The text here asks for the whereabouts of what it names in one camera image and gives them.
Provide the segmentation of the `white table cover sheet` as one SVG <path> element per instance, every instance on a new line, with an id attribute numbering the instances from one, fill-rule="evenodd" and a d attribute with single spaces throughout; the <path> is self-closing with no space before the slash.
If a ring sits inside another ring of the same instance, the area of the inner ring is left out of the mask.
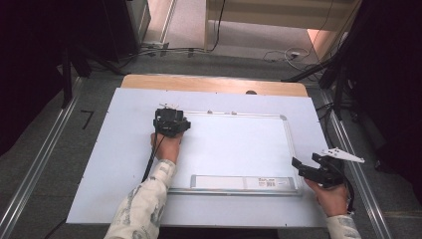
<path id="1" fill-rule="evenodd" d="M 163 106 L 189 112 L 282 115 L 290 126 L 296 156 L 313 165 L 327 148 L 310 98 L 246 94 L 115 90 L 105 121 L 71 207 L 75 224 L 108 224 L 120 203 L 153 167 L 150 135 Z M 323 227 L 325 215 L 303 179 L 300 196 L 173 194 L 161 217 L 164 227 Z"/>

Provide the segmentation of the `black metal stand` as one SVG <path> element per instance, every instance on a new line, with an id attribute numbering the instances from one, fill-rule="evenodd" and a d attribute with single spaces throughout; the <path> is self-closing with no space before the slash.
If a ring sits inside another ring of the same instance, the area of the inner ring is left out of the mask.
<path id="1" fill-rule="evenodd" d="M 331 108 L 334 111 L 338 120 L 342 120 L 341 116 L 341 101 L 342 91 L 346 82 L 346 67 L 344 64 L 345 52 L 343 50 L 337 51 L 328 60 L 322 63 L 316 64 L 303 73 L 284 80 L 284 83 L 297 83 L 300 80 L 309 77 L 310 75 L 323 70 L 322 77 L 318 81 L 318 85 L 321 89 L 328 89 L 332 85 L 335 85 L 334 100 Z"/>
<path id="2" fill-rule="evenodd" d="M 73 98 L 73 85 L 72 85 L 72 74 L 71 74 L 71 60 L 69 55 L 69 48 L 65 47 L 62 52 L 62 70 L 63 70 L 63 94 L 64 99 L 62 108 L 65 109 Z"/>

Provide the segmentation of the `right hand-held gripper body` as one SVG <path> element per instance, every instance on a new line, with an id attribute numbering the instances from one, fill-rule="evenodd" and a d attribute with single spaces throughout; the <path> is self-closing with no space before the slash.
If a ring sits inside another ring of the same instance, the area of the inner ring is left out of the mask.
<path id="1" fill-rule="evenodd" d="M 338 147 L 324 149 L 321 154 L 314 153 L 312 160 L 319 164 L 318 171 L 322 177 L 319 184 L 324 188 L 334 187 L 346 182 L 343 164 L 345 161 L 364 163 L 362 157 L 355 156 Z"/>

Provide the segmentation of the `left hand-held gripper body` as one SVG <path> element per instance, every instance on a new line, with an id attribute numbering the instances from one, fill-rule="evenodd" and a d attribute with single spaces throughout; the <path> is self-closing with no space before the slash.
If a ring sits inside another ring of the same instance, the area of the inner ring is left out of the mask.
<path id="1" fill-rule="evenodd" d="M 175 137 L 181 133 L 178 131 L 178 124 L 186 120 L 183 111 L 163 108 L 155 111 L 153 126 L 156 133 L 161 133 L 168 137 Z"/>

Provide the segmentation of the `aluminium floor rail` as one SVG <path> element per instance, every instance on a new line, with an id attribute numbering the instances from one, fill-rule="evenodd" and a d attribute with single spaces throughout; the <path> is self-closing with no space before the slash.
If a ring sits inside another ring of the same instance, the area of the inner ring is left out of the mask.
<path id="1" fill-rule="evenodd" d="M 59 111 L 53 126 L 36 154 L 28 172 L 25 174 L 23 181 L 20 183 L 18 189 L 15 191 L 8 203 L 5 213 L 2 215 L 0 220 L 0 239 L 9 239 L 75 108 L 83 85 L 84 78 L 77 77 L 71 87 L 71 90 L 74 93 L 73 96 L 71 97 L 68 105 Z"/>
<path id="2" fill-rule="evenodd" d="M 355 154 L 355 150 L 346 132 L 344 123 L 337 118 L 334 112 L 330 112 L 328 114 L 328 118 L 335 132 L 335 136 L 330 136 L 329 133 L 326 134 L 328 140 L 332 140 L 333 145 L 344 149 L 346 152 Z M 365 213 L 371 222 L 376 238 L 393 239 L 361 164 L 358 162 L 349 161 L 346 163 L 346 165 L 353 178 L 353 182 L 358 191 L 359 198 L 364 205 Z"/>

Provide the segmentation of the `light wooden furniture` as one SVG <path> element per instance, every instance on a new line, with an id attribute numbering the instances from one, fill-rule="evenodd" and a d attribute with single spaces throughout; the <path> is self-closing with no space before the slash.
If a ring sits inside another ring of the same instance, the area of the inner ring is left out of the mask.
<path id="1" fill-rule="evenodd" d="M 208 21 L 307 29 L 316 54 L 325 58 L 353 24 L 362 0 L 205 0 L 204 48 Z"/>

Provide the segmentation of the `silver framed whiteboard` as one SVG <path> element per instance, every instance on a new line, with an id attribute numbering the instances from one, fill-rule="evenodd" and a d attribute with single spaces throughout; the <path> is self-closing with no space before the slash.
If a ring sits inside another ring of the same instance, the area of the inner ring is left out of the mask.
<path id="1" fill-rule="evenodd" d="M 300 196 L 303 184 L 292 166 L 296 156 L 289 122 L 282 115 L 189 112 L 173 194 Z M 193 175 L 290 177 L 295 190 L 191 188 Z"/>

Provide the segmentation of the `wooden table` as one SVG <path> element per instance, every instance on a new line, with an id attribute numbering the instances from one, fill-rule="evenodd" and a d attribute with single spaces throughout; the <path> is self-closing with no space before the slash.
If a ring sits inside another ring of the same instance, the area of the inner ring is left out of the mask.
<path id="1" fill-rule="evenodd" d="M 307 97 L 301 83 L 241 80 L 224 77 L 195 77 L 176 75 L 127 75 L 120 85 L 125 89 L 150 89 L 261 96 Z"/>

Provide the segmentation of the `white label strip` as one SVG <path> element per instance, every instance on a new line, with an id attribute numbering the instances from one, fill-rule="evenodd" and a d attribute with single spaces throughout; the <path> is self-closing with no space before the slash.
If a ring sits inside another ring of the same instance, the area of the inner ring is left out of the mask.
<path id="1" fill-rule="evenodd" d="M 214 190 L 295 190 L 290 177 L 193 175 L 191 188 Z"/>

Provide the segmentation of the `person's right hand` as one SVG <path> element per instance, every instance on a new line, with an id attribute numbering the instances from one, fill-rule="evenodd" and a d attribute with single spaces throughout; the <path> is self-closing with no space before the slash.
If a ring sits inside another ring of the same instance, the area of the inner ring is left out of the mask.
<path id="1" fill-rule="evenodd" d="M 347 214 L 347 190 L 344 185 L 323 188 L 309 179 L 305 183 L 315 193 L 316 200 L 327 217 Z"/>

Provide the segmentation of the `person's left hand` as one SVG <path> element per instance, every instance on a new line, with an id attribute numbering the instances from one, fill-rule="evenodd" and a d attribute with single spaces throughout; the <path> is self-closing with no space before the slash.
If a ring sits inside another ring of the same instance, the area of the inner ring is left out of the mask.
<path id="1" fill-rule="evenodd" d="M 175 137 L 166 137 L 161 133 L 152 133 L 150 135 L 150 144 L 157 159 L 168 159 L 174 164 L 177 163 L 180 143 L 183 134 L 179 133 Z"/>

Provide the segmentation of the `dark cabinet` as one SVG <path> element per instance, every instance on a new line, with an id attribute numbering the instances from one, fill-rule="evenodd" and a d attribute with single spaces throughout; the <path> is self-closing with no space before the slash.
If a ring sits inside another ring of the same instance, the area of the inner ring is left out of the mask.
<path id="1" fill-rule="evenodd" d="M 104 60 L 136 54 L 151 21 L 148 0 L 68 0 L 75 41 Z"/>

